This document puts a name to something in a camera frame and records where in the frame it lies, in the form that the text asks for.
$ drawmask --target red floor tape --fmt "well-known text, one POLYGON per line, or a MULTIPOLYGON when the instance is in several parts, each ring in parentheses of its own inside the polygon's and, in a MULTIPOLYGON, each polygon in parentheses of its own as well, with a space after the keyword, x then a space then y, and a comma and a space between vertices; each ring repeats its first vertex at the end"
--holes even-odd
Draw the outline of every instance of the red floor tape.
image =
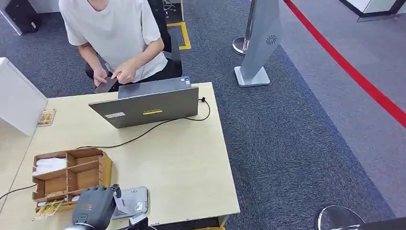
POLYGON ((358 83, 379 105, 384 108, 395 120, 406 128, 406 113, 403 112, 395 103, 385 96, 379 89, 372 85, 357 69, 355 69, 328 41, 323 35, 310 23, 310 21, 300 12, 291 0, 284 0, 293 14, 300 20, 306 29, 313 35, 317 42, 331 55, 354 81, 358 83))

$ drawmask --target gray device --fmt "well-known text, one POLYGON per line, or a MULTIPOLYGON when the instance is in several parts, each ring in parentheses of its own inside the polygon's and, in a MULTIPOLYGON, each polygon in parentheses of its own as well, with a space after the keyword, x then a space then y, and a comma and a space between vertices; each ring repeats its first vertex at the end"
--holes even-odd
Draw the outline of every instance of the gray device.
POLYGON ((109 188, 94 186, 84 189, 73 209, 73 225, 64 230, 106 229, 116 208, 115 197, 121 197, 121 189, 118 184, 113 184, 109 188))
POLYGON ((146 187, 136 187, 121 190, 121 197, 114 196, 116 208, 112 219, 136 217, 148 211, 148 190, 146 187))
POLYGON ((90 103, 89 106, 114 127, 124 128, 196 116, 198 100, 199 88, 189 87, 90 103))
POLYGON ((241 66, 234 68, 240 87, 270 84, 263 65, 282 38, 279 1, 252 0, 246 37, 233 43, 237 53, 246 53, 241 66))
POLYGON ((179 77, 156 80, 131 85, 122 85, 118 88, 118 98, 145 95, 156 92, 166 92, 190 88, 189 77, 179 77))
POLYGON ((107 83, 100 83, 93 93, 108 92, 117 82, 117 78, 112 79, 111 76, 106 78, 107 83))

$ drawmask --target white wall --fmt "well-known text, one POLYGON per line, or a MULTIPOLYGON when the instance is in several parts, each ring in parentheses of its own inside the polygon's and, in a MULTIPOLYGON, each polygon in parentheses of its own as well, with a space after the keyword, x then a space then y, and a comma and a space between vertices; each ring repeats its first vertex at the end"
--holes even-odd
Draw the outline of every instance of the white wall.
POLYGON ((388 11, 395 1, 396 0, 371 0, 364 13, 388 11))
POLYGON ((406 13, 406 3, 403 4, 402 8, 398 11, 398 13, 406 13))
POLYGON ((59 12, 59 0, 28 0, 37 13, 59 12))

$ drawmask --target desk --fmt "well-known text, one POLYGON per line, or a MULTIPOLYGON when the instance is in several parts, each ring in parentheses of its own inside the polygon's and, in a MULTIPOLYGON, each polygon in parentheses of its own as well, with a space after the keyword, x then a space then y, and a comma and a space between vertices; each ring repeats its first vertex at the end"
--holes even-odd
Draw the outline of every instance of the desk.
MULTIPOLYGON (((113 161, 112 183, 123 189, 148 188, 150 225, 210 217, 219 217, 223 223, 228 215, 240 212, 212 84, 195 86, 211 106, 207 120, 169 122, 132 143, 105 149, 113 161)), ((54 122, 36 130, 12 188, 32 184, 35 155, 84 145, 123 143, 154 125, 116 129, 88 106, 114 98, 116 92, 49 99, 47 108, 56 109, 54 122)), ((207 105, 199 103, 198 117, 205 117, 207 112, 207 105)), ((72 211, 31 222, 35 215, 32 191, 26 189, 8 196, 0 213, 2 229, 60 230, 70 225, 72 211)), ((115 220, 108 229, 127 224, 127 219, 115 220)))

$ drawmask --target yellow floor marking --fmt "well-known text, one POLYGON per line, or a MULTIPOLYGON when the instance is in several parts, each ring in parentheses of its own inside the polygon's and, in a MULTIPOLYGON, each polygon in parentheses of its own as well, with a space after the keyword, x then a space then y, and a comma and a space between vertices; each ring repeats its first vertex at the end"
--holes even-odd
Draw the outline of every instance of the yellow floor marking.
POLYGON ((180 28, 182 29, 182 35, 183 35, 183 40, 185 41, 185 45, 180 46, 179 47, 180 50, 191 49, 192 48, 192 46, 190 44, 188 30, 186 29, 186 23, 185 22, 171 23, 171 24, 167 24, 167 26, 169 26, 169 27, 170 26, 180 26, 180 28))

